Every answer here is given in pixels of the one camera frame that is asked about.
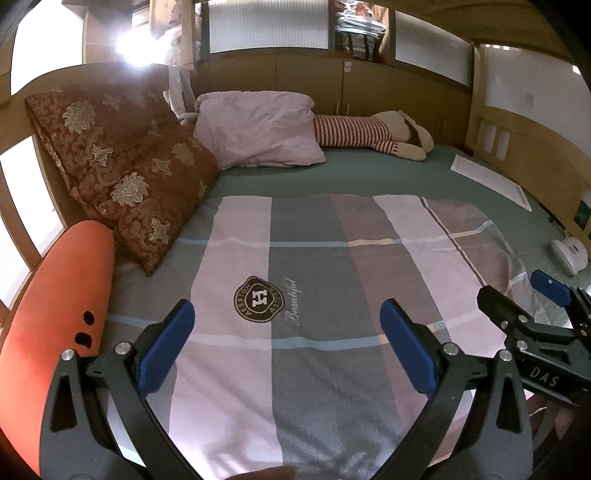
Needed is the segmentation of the right hand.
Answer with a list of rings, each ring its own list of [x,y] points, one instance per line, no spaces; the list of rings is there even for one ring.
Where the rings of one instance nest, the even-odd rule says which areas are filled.
[[[539,448],[552,434],[562,440],[578,411],[567,408],[541,394],[532,394],[527,407],[533,435],[533,447]]]

